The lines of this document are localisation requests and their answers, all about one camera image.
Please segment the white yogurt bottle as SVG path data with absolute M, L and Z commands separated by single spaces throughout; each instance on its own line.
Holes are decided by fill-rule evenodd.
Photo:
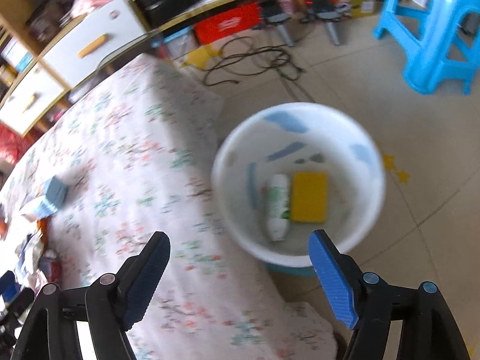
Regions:
M 272 242 L 281 242 L 290 229 L 290 178 L 275 174 L 266 190 L 266 231 Z

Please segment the light blue milk carton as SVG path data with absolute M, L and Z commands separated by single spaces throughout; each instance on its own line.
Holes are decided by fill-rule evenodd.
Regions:
M 29 222 L 45 219 L 64 205 L 67 191 L 68 186 L 54 175 L 26 196 L 19 214 Z

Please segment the white plastic trash bin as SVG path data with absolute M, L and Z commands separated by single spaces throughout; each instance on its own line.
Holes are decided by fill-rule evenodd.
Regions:
M 306 102 L 270 107 L 235 127 L 216 154 L 211 184 L 235 242 L 289 268 L 310 266 L 308 239 L 317 229 L 341 253 L 353 250 L 386 194 L 370 135 L 347 114 Z

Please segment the yellow sponge in bin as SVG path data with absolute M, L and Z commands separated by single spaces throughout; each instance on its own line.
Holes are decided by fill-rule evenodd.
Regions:
M 324 223 L 328 216 L 328 175 L 295 173 L 291 184 L 289 217 L 296 223 Z

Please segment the floral tablecloth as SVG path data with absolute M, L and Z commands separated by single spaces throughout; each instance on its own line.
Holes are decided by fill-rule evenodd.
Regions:
M 221 100 L 162 60 L 139 55 L 72 106 L 1 188 L 1 268 L 32 225 L 20 209 L 41 184 L 68 187 L 48 223 L 65 288 L 116 272 L 154 232 L 171 257 L 144 319 L 128 334 L 139 359 L 334 359 L 331 324 L 285 302 L 261 262 L 216 211 L 210 172 Z

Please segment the white drawer cabinet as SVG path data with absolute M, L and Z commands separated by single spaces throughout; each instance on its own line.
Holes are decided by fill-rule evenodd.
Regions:
M 107 56 L 146 34 L 127 0 L 113 0 L 73 20 L 35 57 L 1 100 L 1 122 L 21 136 Z

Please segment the blue plastic stool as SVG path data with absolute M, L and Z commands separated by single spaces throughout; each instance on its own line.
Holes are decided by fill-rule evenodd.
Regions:
M 420 94 L 433 94 L 445 80 L 460 80 L 468 95 L 479 70 L 479 39 L 468 45 L 458 28 L 469 14 L 479 13 L 479 0 L 428 0 L 424 10 L 385 0 L 375 38 L 388 32 L 403 48 L 403 78 Z

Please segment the red storage box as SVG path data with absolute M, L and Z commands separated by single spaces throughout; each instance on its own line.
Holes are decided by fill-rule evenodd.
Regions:
M 259 5 L 248 2 L 199 21 L 193 26 L 193 31 L 199 43 L 207 45 L 251 29 L 259 23 Z

